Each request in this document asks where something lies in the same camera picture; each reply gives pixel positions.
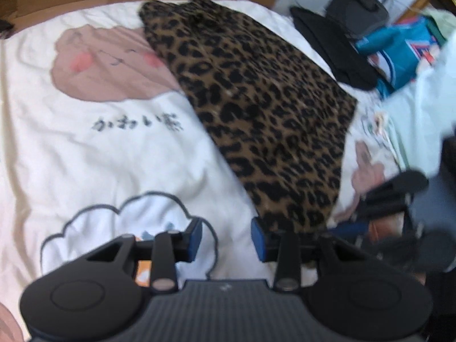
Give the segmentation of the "leopard print garment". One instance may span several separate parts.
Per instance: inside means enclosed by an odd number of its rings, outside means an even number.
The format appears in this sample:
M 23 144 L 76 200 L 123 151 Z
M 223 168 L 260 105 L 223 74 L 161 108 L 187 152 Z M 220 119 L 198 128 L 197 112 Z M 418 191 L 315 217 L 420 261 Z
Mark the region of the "leopard print garment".
M 212 0 L 152 0 L 139 16 L 266 227 L 324 227 L 355 97 L 269 28 Z

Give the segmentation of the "blue cartoon garment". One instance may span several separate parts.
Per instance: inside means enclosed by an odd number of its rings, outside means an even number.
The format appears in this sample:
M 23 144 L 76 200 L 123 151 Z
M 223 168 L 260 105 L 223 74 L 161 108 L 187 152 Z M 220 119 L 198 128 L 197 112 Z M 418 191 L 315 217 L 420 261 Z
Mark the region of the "blue cartoon garment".
M 446 41 L 435 21 L 421 16 L 379 28 L 355 48 L 379 72 L 376 89 L 384 100 L 416 78 L 420 61 L 431 64 Z

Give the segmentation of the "light green garment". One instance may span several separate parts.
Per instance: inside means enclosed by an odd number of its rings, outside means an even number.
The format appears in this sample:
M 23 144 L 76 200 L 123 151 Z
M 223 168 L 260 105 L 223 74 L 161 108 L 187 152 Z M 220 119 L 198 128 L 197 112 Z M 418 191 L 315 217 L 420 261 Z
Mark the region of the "light green garment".
M 383 102 L 386 132 L 398 165 L 435 176 L 443 140 L 455 130 L 455 15 L 424 10 L 444 38 L 419 59 L 415 78 Z

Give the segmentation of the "grey suitcase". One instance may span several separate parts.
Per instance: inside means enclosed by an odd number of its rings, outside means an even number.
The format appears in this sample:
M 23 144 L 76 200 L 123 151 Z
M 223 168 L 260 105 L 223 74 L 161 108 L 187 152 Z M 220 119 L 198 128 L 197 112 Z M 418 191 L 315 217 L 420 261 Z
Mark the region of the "grey suitcase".
M 382 28 L 389 13 L 379 0 L 331 0 L 325 17 L 337 23 L 351 40 L 359 40 Z

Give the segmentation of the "white cartoon bed sheet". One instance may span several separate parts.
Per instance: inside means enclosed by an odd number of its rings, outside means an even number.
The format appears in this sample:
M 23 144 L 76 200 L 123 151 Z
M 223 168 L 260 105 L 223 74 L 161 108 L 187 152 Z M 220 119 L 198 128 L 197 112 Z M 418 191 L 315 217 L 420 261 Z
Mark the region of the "white cartoon bed sheet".
M 139 2 L 61 15 L 1 42 L 1 339 L 29 337 L 33 280 L 123 234 L 206 220 L 178 279 L 272 280 L 254 204 L 144 41 Z

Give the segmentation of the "black garment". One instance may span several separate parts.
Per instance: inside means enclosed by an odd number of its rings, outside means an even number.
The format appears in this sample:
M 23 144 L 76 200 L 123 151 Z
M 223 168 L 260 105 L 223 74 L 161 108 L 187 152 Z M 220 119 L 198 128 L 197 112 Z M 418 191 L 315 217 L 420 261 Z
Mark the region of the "black garment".
M 377 71 L 356 51 L 338 24 L 297 6 L 292 6 L 290 13 L 296 30 L 329 65 L 338 82 L 365 91 L 376 87 Z

